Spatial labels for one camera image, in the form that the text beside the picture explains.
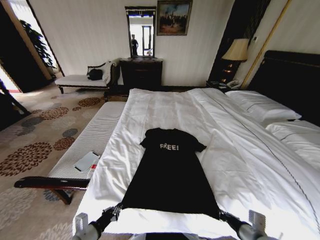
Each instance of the mirror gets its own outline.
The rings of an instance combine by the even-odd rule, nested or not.
[[[155,57],[156,7],[126,6],[131,58]]]

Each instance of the mirror frame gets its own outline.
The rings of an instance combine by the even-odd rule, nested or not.
[[[130,47],[130,57],[132,59],[153,59],[155,58],[155,42],[156,42],[156,6],[125,6],[125,15],[128,25],[128,37],[129,37],[129,47]],[[129,11],[153,11],[153,46],[151,56],[133,56],[132,54],[132,43],[131,43],[131,33],[130,33],[130,21],[129,21]]]

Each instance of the patterned carpet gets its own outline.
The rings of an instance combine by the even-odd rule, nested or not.
[[[0,239],[69,240],[84,192],[70,191],[72,203],[64,205],[49,190],[13,185],[26,176],[47,176],[104,104],[103,91],[66,88],[61,94],[53,83],[14,97],[32,114],[0,132]],[[101,239],[129,237],[107,234]]]

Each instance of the potted plant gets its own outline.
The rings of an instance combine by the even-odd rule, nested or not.
[[[22,24],[26,34],[30,38],[34,48],[36,49],[37,53],[41,57],[44,65],[48,69],[49,73],[54,76],[56,70],[56,67],[53,66],[53,61],[51,59],[50,54],[47,52],[46,45],[41,41],[42,34],[37,32],[36,30],[33,30],[31,28],[31,25],[27,23],[26,21],[20,20],[20,23]]]

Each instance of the dresser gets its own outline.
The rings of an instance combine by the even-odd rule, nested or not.
[[[158,90],[161,86],[162,64],[160,58],[120,60],[123,84],[128,89]]]

